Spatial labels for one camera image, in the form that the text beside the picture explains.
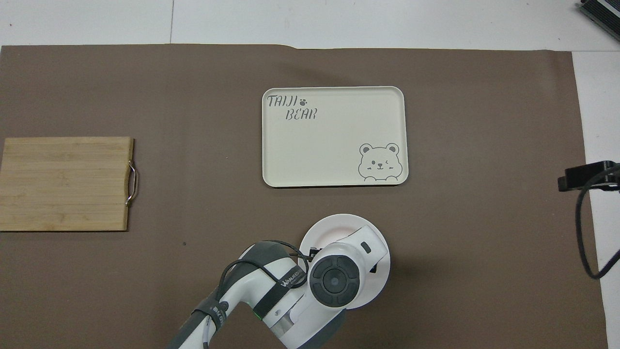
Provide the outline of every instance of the bear drawing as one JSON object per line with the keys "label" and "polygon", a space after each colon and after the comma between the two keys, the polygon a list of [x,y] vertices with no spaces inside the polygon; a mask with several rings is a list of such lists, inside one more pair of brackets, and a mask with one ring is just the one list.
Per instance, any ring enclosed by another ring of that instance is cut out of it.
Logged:
{"label": "bear drawing", "polygon": [[358,167],[364,182],[397,181],[402,173],[398,160],[398,145],[390,143],[385,148],[373,148],[370,144],[360,147],[361,162]]}

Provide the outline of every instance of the brown tablecloth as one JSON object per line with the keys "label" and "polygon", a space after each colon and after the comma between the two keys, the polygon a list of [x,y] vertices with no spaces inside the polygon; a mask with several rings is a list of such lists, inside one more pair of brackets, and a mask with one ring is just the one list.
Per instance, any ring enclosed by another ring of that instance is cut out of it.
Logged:
{"label": "brown tablecloth", "polygon": [[[262,181],[267,89],[379,85],[405,96],[404,184]],[[392,271],[326,348],[606,348],[576,194],[556,185],[585,161],[570,53],[2,47],[1,139],[123,135],[141,174],[127,232],[0,233],[0,347],[163,347],[245,247],[352,213]],[[240,306],[212,347],[281,344]]]}

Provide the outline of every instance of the white table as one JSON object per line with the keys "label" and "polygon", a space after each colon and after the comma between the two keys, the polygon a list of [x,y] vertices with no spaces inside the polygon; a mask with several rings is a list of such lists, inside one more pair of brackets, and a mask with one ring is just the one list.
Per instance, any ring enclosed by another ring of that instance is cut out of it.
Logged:
{"label": "white table", "polygon": [[[620,42],[579,13],[577,3],[0,0],[0,45],[279,43],[573,51],[586,159],[620,161]],[[620,195],[593,191],[591,197],[598,260],[604,263],[620,248]],[[573,232],[563,233],[573,238]],[[601,280],[601,288],[609,348],[620,349],[620,266]]]}

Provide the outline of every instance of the round joint cover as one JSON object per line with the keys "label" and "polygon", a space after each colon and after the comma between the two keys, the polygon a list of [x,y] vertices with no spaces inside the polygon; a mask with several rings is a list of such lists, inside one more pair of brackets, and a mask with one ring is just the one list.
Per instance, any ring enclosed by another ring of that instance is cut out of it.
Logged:
{"label": "round joint cover", "polygon": [[328,307],[351,303],[360,288],[360,269],[347,256],[327,256],[316,262],[310,275],[314,297]]}

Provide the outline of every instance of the wooden cutting board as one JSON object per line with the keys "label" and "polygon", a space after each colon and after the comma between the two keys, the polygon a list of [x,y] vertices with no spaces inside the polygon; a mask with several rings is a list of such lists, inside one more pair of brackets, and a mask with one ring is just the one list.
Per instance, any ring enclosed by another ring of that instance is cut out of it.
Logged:
{"label": "wooden cutting board", "polygon": [[126,230],[130,137],[7,138],[0,230]]}

